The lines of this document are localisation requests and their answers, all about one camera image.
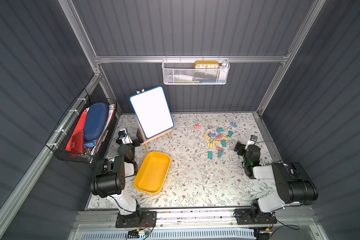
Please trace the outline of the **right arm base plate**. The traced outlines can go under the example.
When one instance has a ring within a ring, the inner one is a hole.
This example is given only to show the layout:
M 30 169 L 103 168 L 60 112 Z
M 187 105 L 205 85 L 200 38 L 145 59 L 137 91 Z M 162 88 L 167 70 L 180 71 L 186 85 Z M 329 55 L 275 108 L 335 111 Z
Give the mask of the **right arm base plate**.
M 238 225 L 274 225 L 276 218 L 271 213 L 256 212 L 249 209 L 236 209 L 233 216 Z

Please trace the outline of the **yellow plastic storage box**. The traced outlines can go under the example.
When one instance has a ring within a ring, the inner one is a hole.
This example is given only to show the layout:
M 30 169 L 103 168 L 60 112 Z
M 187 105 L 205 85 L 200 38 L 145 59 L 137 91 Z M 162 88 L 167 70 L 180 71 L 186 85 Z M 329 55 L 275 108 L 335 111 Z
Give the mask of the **yellow plastic storage box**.
M 157 195 L 163 189 L 172 159 L 160 152 L 146 155 L 134 180 L 134 187 L 143 193 Z

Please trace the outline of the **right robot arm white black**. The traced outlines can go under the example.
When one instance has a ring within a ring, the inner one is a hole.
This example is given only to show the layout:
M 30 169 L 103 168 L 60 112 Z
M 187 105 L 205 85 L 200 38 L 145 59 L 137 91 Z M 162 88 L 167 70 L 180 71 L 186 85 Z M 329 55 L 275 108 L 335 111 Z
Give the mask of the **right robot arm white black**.
M 253 220 L 270 216 L 285 207 L 299 207 L 316 201 L 318 189 L 300 163 L 273 162 L 260 165 L 261 149 L 253 141 L 237 142 L 234 151 L 243 157 L 242 167 L 250 179 L 273 180 L 276 190 L 255 199 L 246 214 Z

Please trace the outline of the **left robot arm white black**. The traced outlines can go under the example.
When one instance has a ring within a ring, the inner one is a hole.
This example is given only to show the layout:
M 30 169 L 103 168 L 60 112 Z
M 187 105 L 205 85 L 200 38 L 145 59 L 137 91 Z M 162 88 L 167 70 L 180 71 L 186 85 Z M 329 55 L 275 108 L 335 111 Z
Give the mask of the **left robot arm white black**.
M 141 215 L 141 207 L 137 200 L 126 191 L 127 178 L 138 173 L 138 164 L 135 161 L 135 148 L 140 146 L 138 140 L 133 140 L 126 128 L 118 132 L 117 156 L 105 159 L 96 165 L 91 182 L 91 192 L 94 196 L 112 201 L 121 216 L 137 218 Z

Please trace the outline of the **dark teal binder clip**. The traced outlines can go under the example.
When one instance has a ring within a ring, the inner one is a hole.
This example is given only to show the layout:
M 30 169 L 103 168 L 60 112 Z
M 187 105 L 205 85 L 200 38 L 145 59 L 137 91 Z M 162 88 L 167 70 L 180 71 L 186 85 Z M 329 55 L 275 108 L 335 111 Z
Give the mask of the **dark teal binder clip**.
M 220 151 L 219 151 L 219 154 L 218 154 L 218 158 L 221 158 L 222 155 L 223 155 L 223 153 L 224 153 L 224 150 L 220 150 Z

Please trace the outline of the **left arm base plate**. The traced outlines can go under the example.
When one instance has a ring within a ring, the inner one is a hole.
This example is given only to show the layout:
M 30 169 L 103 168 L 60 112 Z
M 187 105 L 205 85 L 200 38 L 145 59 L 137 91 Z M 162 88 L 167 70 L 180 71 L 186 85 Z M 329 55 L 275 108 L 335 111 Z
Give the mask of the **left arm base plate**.
M 156 226 L 157 212 L 143 210 L 130 215 L 118 215 L 115 227 L 121 228 L 153 228 Z

